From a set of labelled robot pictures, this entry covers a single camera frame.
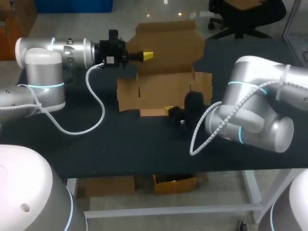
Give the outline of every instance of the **small cardboard box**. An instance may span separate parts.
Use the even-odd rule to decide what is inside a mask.
[[[14,15],[23,37],[29,35],[38,15],[34,0],[0,0],[0,12]]]
[[[224,1],[241,11],[245,11],[262,5],[261,0],[224,0]]]
[[[135,192],[133,176],[85,178],[83,186],[86,197],[133,194]]]
[[[174,193],[187,193],[196,188],[197,177],[194,174],[187,175],[153,175],[154,193],[166,195]]]
[[[183,108],[190,91],[202,92],[205,104],[210,104],[212,74],[195,72],[192,67],[203,56],[204,46],[205,38],[194,21],[139,24],[127,50],[153,51],[154,58],[133,63],[139,69],[136,78],[117,79],[119,110],[164,116],[165,106]]]
[[[15,59],[15,43],[27,37],[37,17],[33,0],[0,0],[0,61]]]
[[[11,12],[0,12],[0,61],[15,59],[15,43],[21,28]]]

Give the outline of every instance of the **black office chair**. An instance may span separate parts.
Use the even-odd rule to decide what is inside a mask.
[[[223,19],[210,18],[208,29],[215,28],[214,23],[221,25],[220,29],[227,29],[215,34],[208,39],[220,39],[235,34],[235,38],[242,39],[244,34],[258,38],[271,38],[271,36],[255,30],[257,26],[264,26],[283,19],[286,9],[282,0],[265,0],[262,5],[239,10],[223,0],[210,0],[209,11],[219,13]]]

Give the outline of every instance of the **gray floor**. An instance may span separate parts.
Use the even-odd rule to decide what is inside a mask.
[[[264,194],[274,181],[279,170],[255,171],[256,179]],[[186,205],[231,205],[248,203],[248,196],[240,172],[210,172],[209,183],[199,183],[190,193],[155,196],[151,186],[141,184],[135,195],[93,197],[90,210],[145,208]],[[89,231],[120,230],[190,230],[190,231],[236,231],[238,220],[249,224],[250,231],[256,231],[251,212],[186,214],[146,216],[131,218],[101,218],[89,220]]]
[[[284,0],[290,12],[293,1]],[[114,10],[108,14],[40,14],[31,31],[31,37],[90,38],[97,42],[108,38],[108,29],[118,29],[123,40],[128,41],[140,22],[162,22],[195,19],[197,27],[209,37],[217,32],[207,30],[209,18],[208,0],[115,0]],[[280,22],[258,28],[275,38],[280,38],[286,18]],[[21,69],[14,61],[0,62],[0,85],[16,84]],[[264,193],[275,179],[278,170],[256,171],[259,187]],[[242,176],[238,172],[212,172],[209,184],[201,184],[194,192],[166,196],[154,196],[143,187],[130,196],[106,196],[91,198],[90,209],[118,209],[181,205],[225,205],[245,203],[247,195]],[[235,231],[237,220],[249,224],[256,231],[250,212],[215,213],[197,215],[148,216],[135,218],[104,218],[89,220],[89,231],[121,230],[190,230]]]

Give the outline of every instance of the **robotic arm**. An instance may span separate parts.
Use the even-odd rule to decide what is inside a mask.
[[[89,84],[91,70],[118,67],[120,64],[125,67],[129,60],[144,60],[142,51],[131,54],[127,52],[125,42],[118,38],[117,30],[110,30],[109,39],[99,43],[86,38],[20,38],[16,43],[15,54],[19,66],[26,69],[28,85],[26,88],[9,86],[0,89],[0,124],[44,112],[58,129],[70,135],[84,134],[95,129],[104,117],[104,105]],[[87,87],[102,107],[100,121],[84,132],[63,130],[49,114],[65,106],[63,67],[87,70]]]
[[[277,114],[267,101],[269,91],[276,100],[308,111],[308,70],[276,63],[263,58],[245,56],[238,59],[222,102],[212,105],[201,117],[190,153],[200,152],[216,135],[282,153],[291,144],[292,119]],[[193,151],[197,131],[205,119],[210,138]]]

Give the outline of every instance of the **white table frame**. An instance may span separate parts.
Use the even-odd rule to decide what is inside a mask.
[[[135,208],[135,209],[116,209],[86,211],[87,219],[90,218],[113,218],[113,217],[131,217],[147,215],[167,215],[167,214],[189,214],[189,213],[215,213],[215,212],[239,212],[253,211],[255,223],[259,223],[271,205],[277,200],[290,182],[304,169],[282,169],[269,188],[264,198],[257,185],[253,170],[242,171],[249,204],[240,205],[207,205],[207,206],[179,206],[179,207],[159,207],[159,208]],[[77,179],[68,179],[67,187],[75,195],[77,190]]]

